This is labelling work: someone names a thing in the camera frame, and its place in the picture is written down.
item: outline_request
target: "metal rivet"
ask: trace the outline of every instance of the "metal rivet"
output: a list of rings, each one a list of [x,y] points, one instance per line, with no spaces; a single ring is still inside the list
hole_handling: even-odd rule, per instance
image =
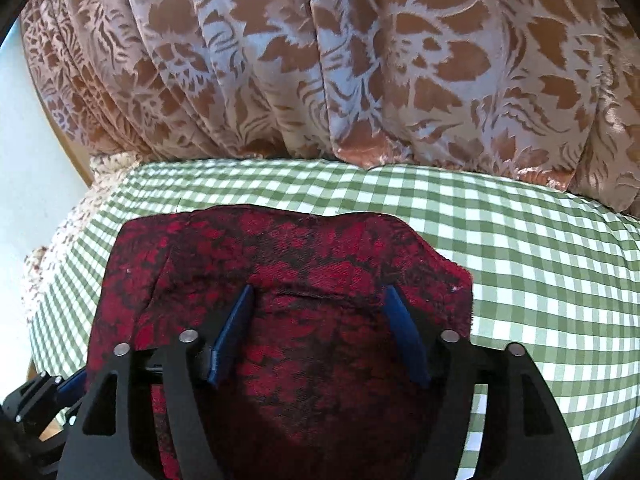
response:
[[[509,346],[507,346],[507,348],[509,352],[511,352],[511,354],[515,355],[516,357],[521,357],[527,353],[527,351],[524,349],[524,346],[522,346],[520,343],[511,343]]]
[[[120,343],[119,345],[116,345],[113,348],[113,353],[116,354],[118,357],[121,357],[123,355],[128,354],[130,348],[131,347],[129,346],[129,343]]]
[[[196,341],[198,333],[195,330],[185,330],[180,334],[180,341],[183,343],[191,343]]]
[[[447,343],[457,343],[460,341],[460,335],[455,330],[445,330],[440,337]]]

